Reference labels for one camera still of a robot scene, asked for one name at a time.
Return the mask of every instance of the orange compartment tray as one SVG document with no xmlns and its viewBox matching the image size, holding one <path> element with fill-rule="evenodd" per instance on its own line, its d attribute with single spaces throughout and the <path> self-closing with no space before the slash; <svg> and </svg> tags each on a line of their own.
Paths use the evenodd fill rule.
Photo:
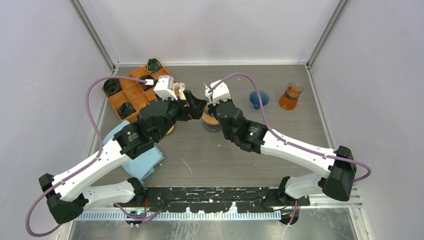
<svg viewBox="0 0 424 240">
<path fill-rule="evenodd" d="M 151 75 L 152 77 L 154 77 L 154 79 L 157 80 L 159 76 L 171 75 L 162 64 L 160 65 L 162 66 L 162 68 L 154 73 L 150 73 L 147 70 L 146 65 L 144 65 L 128 73 L 125 76 L 139 79 L 141 76 Z M 112 106 L 113 110 L 115 111 L 117 117 L 120 119 L 121 122 L 123 122 L 124 120 L 128 120 L 130 123 L 135 122 L 137 120 L 137 115 L 139 114 L 140 109 L 144 108 L 149 101 L 156 99 L 155 91 L 153 91 L 153 87 L 149 90 L 145 90 L 147 86 L 136 81 L 119 79 L 119 82 L 122 90 L 111 96 L 108 96 L 106 94 L 103 87 L 101 89 L 103 90 L 104 94 L 107 97 L 107 100 L 109 101 L 109 104 Z M 132 106 L 134 106 L 135 112 L 122 119 L 118 113 L 118 109 L 122 104 L 127 102 L 130 102 Z"/>
</svg>

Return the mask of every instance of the blue ribbed cup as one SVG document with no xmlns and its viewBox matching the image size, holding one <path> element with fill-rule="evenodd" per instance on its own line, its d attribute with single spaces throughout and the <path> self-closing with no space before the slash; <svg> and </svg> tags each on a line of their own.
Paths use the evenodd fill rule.
<svg viewBox="0 0 424 240">
<path fill-rule="evenodd" d="M 259 90 L 259 93 L 260 93 L 260 97 L 262 99 L 262 104 L 264 106 L 267 105 L 270 102 L 270 96 L 268 96 L 268 93 L 266 93 L 266 92 L 264 92 L 262 90 Z M 250 93 L 249 99 L 250 99 L 251 103 L 253 104 L 253 108 L 254 109 L 259 109 L 260 108 L 260 106 L 259 106 L 259 97 L 258 97 L 258 94 L 256 93 L 256 91 L 252 91 Z"/>
</svg>

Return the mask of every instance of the glass beaker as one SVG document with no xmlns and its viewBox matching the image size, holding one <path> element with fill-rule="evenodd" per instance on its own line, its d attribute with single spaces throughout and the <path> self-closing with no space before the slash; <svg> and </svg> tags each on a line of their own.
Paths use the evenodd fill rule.
<svg viewBox="0 0 424 240">
<path fill-rule="evenodd" d="M 204 107 L 201 119 L 203 120 L 204 127 L 208 131 L 216 133 L 221 130 L 220 123 L 218 122 L 218 120 L 215 119 L 214 114 L 209 111 L 209 107 L 207 105 Z"/>
<path fill-rule="evenodd" d="M 292 110 L 298 104 L 299 96 L 304 88 L 298 82 L 290 82 L 285 93 L 279 99 L 279 105 L 285 110 Z"/>
</svg>

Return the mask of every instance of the gray table surface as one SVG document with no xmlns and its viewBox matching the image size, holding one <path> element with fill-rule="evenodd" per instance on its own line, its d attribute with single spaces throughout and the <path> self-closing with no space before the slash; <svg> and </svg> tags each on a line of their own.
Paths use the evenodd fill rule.
<svg viewBox="0 0 424 240">
<path fill-rule="evenodd" d="M 280 133 L 312 145 L 328 147 L 323 124 L 312 92 L 307 72 L 303 65 L 238 65 L 238 66 L 168 66 L 172 76 L 183 82 L 186 88 L 199 98 L 204 97 L 204 83 L 210 84 L 223 77 L 242 72 L 250 75 L 258 87 L 270 97 L 265 106 L 269 124 Z M 122 76 L 136 67 L 121 67 Z M 298 105 L 294 110 L 282 109 L 278 101 L 287 84 L 299 82 L 303 85 Z M 234 77 L 227 82 L 234 104 L 244 116 L 263 123 L 259 110 L 249 101 L 254 90 L 244 77 Z M 109 107 L 105 114 L 101 133 L 103 137 L 120 120 Z M 157 147 L 164 159 L 155 166 L 155 172 L 144 180 L 145 185 L 155 187 L 226 187 L 226 186 L 270 186 L 276 187 L 285 176 L 301 176 L 311 171 L 274 156 L 259 155 L 240 150 L 224 139 L 222 132 L 208 132 L 202 120 L 178 122 L 175 130 L 166 136 Z M 121 182 L 129 175 L 118 167 L 99 179 L 95 185 Z"/>
</svg>

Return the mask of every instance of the blue towel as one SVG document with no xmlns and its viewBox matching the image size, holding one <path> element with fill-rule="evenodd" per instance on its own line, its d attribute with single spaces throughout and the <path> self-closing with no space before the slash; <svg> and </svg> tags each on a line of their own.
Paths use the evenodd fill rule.
<svg viewBox="0 0 424 240">
<path fill-rule="evenodd" d="M 109 132 L 109 134 L 107 134 L 107 136 L 103 139 L 103 144 L 106 144 L 109 140 L 113 139 L 114 135 L 128 124 L 130 124 L 130 122 L 127 120 L 121 122 L 121 124 L 116 126 Z M 143 180 L 155 171 L 153 167 L 162 159 L 164 159 L 164 155 L 158 147 L 154 146 L 154 148 L 146 151 L 130 162 L 123 164 L 122 167 L 129 175 L 131 175 L 131 177 L 140 179 L 141 183 L 144 184 Z"/>
</svg>

